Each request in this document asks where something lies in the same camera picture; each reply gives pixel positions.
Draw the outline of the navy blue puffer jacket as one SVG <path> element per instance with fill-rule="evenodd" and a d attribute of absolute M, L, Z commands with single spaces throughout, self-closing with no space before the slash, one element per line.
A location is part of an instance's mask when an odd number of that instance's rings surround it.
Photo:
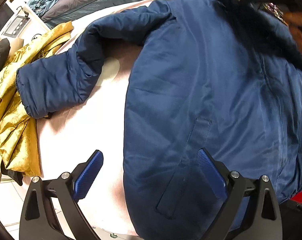
<path fill-rule="evenodd" d="M 141 46 L 124 110 L 124 192 L 144 239 L 197 239 L 223 201 L 197 153 L 248 178 L 267 175 L 279 202 L 302 191 L 302 54 L 259 2 L 156 0 L 92 22 L 66 52 L 17 70 L 33 118 L 84 102 L 103 47 Z"/>

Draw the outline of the pink polka dot bed sheet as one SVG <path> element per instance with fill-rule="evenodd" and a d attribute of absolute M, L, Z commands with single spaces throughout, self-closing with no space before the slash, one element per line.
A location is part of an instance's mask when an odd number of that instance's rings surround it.
<path fill-rule="evenodd" d="M 111 41 L 88 99 L 37 121 L 44 179 L 55 179 L 100 150 L 104 162 L 80 210 L 101 239 L 137 239 L 123 189 L 124 106 L 131 68 L 141 47 Z"/>

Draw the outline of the gold satin jacket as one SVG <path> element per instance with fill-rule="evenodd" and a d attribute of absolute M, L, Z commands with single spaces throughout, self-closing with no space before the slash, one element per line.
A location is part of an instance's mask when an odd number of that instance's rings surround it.
<path fill-rule="evenodd" d="M 61 23 L 9 56 L 0 71 L 1 169 L 33 177 L 41 175 L 36 120 L 22 104 L 16 72 L 37 59 L 52 56 L 71 38 L 71 22 Z"/>

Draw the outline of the small digital display device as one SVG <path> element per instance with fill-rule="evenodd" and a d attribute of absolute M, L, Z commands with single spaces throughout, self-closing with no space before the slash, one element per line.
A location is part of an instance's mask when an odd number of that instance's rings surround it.
<path fill-rule="evenodd" d="M 29 17 L 16 16 L 16 18 L 9 24 L 6 31 L 4 31 L 3 35 L 12 38 L 17 37 L 29 21 Z"/>

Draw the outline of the white bedside cabinet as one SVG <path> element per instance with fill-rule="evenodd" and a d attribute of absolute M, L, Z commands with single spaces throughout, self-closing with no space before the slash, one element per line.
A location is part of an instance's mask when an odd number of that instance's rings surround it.
<path fill-rule="evenodd" d="M 0 40 L 7 38 L 13 42 L 21 39 L 26 45 L 49 30 L 27 4 L 15 8 L 6 2 L 0 7 Z"/>

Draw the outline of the white tablet screen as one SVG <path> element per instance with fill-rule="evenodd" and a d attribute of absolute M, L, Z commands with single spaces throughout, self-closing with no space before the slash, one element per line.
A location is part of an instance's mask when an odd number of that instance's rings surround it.
<path fill-rule="evenodd" d="M 0 8 L 0 35 L 3 33 L 3 29 L 7 26 L 7 23 L 11 19 L 11 17 L 15 14 L 15 12 L 11 9 L 8 3 L 4 3 Z"/>

